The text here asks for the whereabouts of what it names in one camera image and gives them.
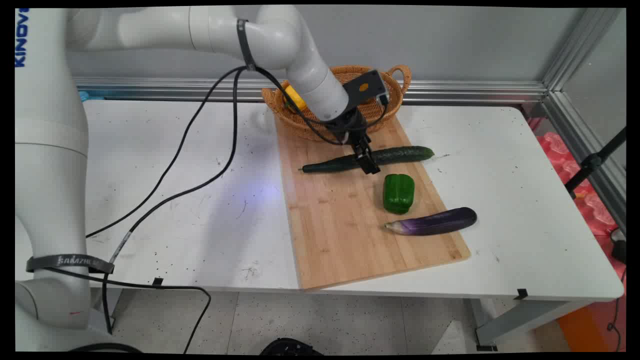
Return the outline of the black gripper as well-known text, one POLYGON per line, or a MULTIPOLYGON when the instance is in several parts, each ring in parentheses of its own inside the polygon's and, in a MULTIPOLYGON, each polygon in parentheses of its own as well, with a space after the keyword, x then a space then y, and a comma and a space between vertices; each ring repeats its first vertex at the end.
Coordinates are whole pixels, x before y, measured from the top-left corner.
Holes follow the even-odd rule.
POLYGON ((370 147, 371 139, 367 133, 370 127, 361 110, 352 108, 326 123, 329 131, 326 142, 352 146, 356 162, 362 171, 365 174, 377 174, 381 170, 370 147))

